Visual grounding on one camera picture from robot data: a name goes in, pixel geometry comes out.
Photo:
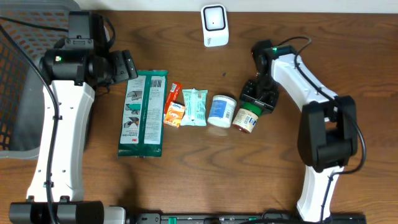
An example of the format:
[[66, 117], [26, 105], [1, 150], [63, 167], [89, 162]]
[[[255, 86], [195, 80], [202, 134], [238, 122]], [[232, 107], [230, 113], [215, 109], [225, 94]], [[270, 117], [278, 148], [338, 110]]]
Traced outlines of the green lid jar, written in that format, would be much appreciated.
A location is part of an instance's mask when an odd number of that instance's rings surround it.
[[239, 108], [232, 125], [244, 133], [252, 133], [262, 110], [254, 104], [245, 102]]

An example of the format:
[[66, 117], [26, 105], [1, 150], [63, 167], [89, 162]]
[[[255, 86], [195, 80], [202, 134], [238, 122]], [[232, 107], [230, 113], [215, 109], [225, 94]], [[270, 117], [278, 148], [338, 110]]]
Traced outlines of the white blue cotton swab tub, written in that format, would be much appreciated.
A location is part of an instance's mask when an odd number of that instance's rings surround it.
[[232, 123], [236, 100], [225, 95], [215, 95], [207, 121], [213, 126], [229, 128]]

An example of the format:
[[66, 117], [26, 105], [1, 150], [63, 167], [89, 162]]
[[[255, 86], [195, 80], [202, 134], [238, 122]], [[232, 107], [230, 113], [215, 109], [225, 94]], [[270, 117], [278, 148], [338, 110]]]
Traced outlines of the red narrow packet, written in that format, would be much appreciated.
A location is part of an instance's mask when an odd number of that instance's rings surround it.
[[182, 89], [181, 83], [179, 83], [179, 82], [172, 83], [171, 89], [169, 91], [169, 94], [168, 94], [166, 102], [165, 102], [163, 121], [165, 121], [166, 114], [167, 114], [167, 111], [169, 109], [171, 102], [174, 102], [178, 98], [178, 95], [180, 94], [181, 89]]

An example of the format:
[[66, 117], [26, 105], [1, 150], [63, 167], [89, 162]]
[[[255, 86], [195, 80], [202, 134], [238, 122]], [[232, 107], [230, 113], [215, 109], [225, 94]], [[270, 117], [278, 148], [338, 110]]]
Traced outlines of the mint green wipes pack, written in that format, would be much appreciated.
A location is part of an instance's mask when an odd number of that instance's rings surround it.
[[206, 126], [207, 90], [182, 90], [185, 103], [185, 113], [181, 126]]

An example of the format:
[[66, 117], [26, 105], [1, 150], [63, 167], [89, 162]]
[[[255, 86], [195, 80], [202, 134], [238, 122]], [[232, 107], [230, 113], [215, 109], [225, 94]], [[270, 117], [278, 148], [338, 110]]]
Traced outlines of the green white 3M glove package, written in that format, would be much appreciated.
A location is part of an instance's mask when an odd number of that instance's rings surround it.
[[166, 70], [139, 70], [127, 82], [119, 157], [160, 157], [167, 90]]

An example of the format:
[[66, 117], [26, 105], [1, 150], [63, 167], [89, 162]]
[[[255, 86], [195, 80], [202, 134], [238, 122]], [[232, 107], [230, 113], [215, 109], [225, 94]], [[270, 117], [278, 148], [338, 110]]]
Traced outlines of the orange Kleenex tissue pack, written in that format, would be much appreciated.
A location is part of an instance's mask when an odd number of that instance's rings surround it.
[[171, 102], [164, 118], [164, 124], [179, 128], [185, 113], [185, 106]]

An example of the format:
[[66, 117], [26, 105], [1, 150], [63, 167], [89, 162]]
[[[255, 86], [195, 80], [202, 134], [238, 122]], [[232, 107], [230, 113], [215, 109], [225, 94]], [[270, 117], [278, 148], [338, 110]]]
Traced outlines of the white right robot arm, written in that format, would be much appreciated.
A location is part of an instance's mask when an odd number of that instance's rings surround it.
[[337, 180], [360, 171], [366, 161], [366, 143], [350, 96], [338, 96], [305, 66], [288, 40], [254, 44], [251, 55], [256, 80], [248, 80], [239, 96], [238, 115], [271, 114], [282, 87], [299, 108], [297, 149], [305, 177], [296, 214], [264, 213], [257, 223], [366, 223], [362, 214], [332, 214], [330, 203]]

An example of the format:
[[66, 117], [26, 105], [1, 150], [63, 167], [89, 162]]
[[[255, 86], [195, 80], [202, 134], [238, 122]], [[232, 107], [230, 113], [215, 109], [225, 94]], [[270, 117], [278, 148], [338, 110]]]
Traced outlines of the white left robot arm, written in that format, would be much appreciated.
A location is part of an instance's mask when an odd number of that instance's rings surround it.
[[123, 207], [84, 199], [82, 162], [99, 86], [135, 79], [128, 50], [112, 51], [109, 19], [88, 11], [68, 15], [67, 36], [32, 68], [44, 85], [44, 122], [35, 174], [24, 202], [9, 209], [12, 223], [133, 223]]

